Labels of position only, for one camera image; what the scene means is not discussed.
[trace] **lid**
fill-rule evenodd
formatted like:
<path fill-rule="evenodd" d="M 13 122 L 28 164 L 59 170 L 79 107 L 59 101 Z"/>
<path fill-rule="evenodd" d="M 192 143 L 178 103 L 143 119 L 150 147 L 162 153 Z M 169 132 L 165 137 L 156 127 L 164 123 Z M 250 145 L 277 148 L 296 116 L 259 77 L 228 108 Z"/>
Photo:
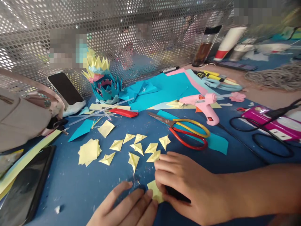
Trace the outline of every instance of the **lid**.
<path fill-rule="evenodd" d="M 216 26 L 216 27 L 207 27 L 205 29 L 205 35 L 213 35 L 219 33 L 220 29 L 222 28 L 222 25 Z"/>

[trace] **marker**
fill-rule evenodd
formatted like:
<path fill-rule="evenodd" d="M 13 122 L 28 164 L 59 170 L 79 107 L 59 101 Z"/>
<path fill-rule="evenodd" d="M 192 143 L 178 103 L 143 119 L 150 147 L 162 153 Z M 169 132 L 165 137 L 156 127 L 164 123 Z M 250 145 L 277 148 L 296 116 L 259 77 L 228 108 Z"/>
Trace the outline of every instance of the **marker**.
<path fill-rule="evenodd" d="M 161 73 L 171 72 L 171 71 L 177 70 L 179 68 L 180 68 L 179 66 L 176 66 L 176 67 L 173 67 L 173 68 L 170 68 L 170 69 L 163 70 L 163 71 L 161 71 Z"/>

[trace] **pink glue gun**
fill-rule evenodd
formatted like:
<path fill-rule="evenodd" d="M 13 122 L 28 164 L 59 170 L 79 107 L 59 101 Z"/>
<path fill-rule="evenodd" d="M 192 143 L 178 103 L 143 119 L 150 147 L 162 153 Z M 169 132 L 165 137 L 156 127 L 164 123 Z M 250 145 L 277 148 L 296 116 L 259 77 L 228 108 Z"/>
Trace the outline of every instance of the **pink glue gun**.
<path fill-rule="evenodd" d="M 215 126 L 219 123 L 219 117 L 216 115 L 215 111 L 212 109 L 210 104 L 215 103 L 218 97 L 224 97 L 224 96 L 217 96 L 215 93 L 207 93 L 204 97 L 198 94 L 198 95 L 183 97 L 180 99 L 180 102 L 182 104 L 195 105 L 207 117 L 207 124 L 210 126 Z"/>

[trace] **smartphone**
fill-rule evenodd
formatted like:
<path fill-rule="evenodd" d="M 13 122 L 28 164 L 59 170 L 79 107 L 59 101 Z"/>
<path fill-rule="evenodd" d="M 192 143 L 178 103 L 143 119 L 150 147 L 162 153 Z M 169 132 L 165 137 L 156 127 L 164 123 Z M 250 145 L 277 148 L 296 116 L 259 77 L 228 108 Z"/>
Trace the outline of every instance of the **smartphone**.
<path fill-rule="evenodd" d="M 0 209 L 1 226 L 30 222 L 39 206 L 55 146 L 43 148 L 18 174 Z"/>
<path fill-rule="evenodd" d="M 65 73 L 60 72 L 54 75 L 50 75 L 48 76 L 48 80 L 69 105 L 84 101 L 83 97 L 74 87 Z"/>
<path fill-rule="evenodd" d="M 254 71 L 258 68 L 256 66 L 235 63 L 235 62 L 231 62 L 231 61 L 222 61 L 220 63 L 217 63 L 217 65 L 221 66 L 221 67 L 228 67 L 228 68 L 241 70 L 241 71 Z"/>

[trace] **red and yellow scissors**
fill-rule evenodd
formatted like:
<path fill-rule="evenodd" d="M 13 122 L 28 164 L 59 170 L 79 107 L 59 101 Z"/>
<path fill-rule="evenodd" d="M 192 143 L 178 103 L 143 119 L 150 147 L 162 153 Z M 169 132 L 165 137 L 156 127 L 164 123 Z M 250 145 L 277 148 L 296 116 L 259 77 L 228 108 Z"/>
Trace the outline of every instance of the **red and yellow scissors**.
<path fill-rule="evenodd" d="M 166 125 L 170 126 L 169 130 L 172 132 L 173 135 L 175 135 L 175 137 L 178 139 L 178 141 L 180 141 L 183 145 L 185 145 L 186 147 L 190 148 L 190 149 L 194 149 L 194 150 L 204 150 L 205 148 L 208 147 L 208 142 L 205 140 L 205 138 L 209 137 L 210 136 L 210 132 L 209 130 L 203 126 L 201 123 L 199 122 L 196 122 L 194 120 L 190 120 L 190 119 L 173 119 L 173 120 L 168 120 L 166 118 L 163 118 L 159 115 L 156 115 L 152 112 L 148 112 L 148 114 L 152 117 L 154 117 L 155 119 L 165 123 Z M 185 121 L 185 122 L 190 122 L 190 123 L 193 123 L 199 127 L 201 127 L 205 132 L 206 132 L 206 135 L 204 134 L 200 134 L 198 133 L 197 131 L 193 130 L 192 128 L 180 123 L 181 121 Z M 177 129 L 174 127 L 174 125 L 179 125 L 179 126 L 182 126 L 183 128 L 189 130 L 190 132 L 187 132 L 187 131 L 184 131 L 184 130 L 180 130 L 180 129 Z M 196 147 L 196 146 L 192 146 L 188 143 L 186 143 L 185 141 L 183 141 L 179 135 L 176 133 L 179 132 L 179 133 L 184 133 L 184 134 L 187 134 L 187 135 L 190 135 L 190 136 L 193 136 L 193 137 L 196 137 L 196 138 L 199 138 L 201 139 L 203 142 L 204 142 L 204 145 L 203 146 L 200 146 L 200 147 Z"/>

